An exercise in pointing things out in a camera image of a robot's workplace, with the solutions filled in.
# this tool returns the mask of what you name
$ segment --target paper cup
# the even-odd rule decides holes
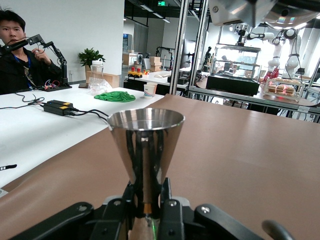
[[[145,84],[144,85],[144,98],[145,99],[152,99],[152,95],[154,94],[154,89],[155,89],[154,85]]]
[[[154,96],[156,95],[156,90],[157,90],[157,85],[158,85],[158,83],[147,82],[147,85],[149,85],[149,86],[154,86],[153,94],[152,94],[152,97],[154,97]]]

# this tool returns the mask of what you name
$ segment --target exit sign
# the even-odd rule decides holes
[[[166,6],[166,2],[165,1],[158,1],[158,6]]]

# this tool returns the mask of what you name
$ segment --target man's hand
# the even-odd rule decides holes
[[[39,48],[35,48],[31,51],[32,53],[34,53],[34,57],[35,59],[37,59],[38,61],[42,61],[47,65],[51,64],[51,60],[48,57],[48,55],[45,53],[44,50],[39,49]]]

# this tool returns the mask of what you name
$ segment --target toy vehicle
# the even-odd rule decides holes
[[[128,71],[128,78],[133,77],[141,79],[143,77],[143,73],[141,72],[140,68],[138,68],[137,71],[135,70],[135,67],[132,67],[131,71]]]

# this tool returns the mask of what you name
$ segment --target brown table surface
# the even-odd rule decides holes
[[[196,86],[198,88],[201,89],[206,89],[207,86],[207,77],[204,77],[201,81],[196,82]],[[301,98],[299,100],[299,102],[295,101],[295,100],[290,100],[281,96],[271,96],[271,95],[264,95],[263,96],[263,89],[261,87],[259,87],[259,93],[257,95],[253,96],[254,98],[259,98],[259,99],[266,99],[266,100],[272,100],[272,101],[277,101],[277,102],[281,102],[281,103],[288,103],[288,104],[295,104],[295,105],[300,105],[300,106],[307,106],[307,107],[311,107],[314,106],[315,103],[311,102],[305,98]]]
[[[216,205],[265,239],[266,219],[298,240],[319,239],[320,124],[172,95],[151,106],[186,116],[167,173],[174,196]],[[3,188],[0,238],[76,202],[97,208],[128,179],[106,128]]]

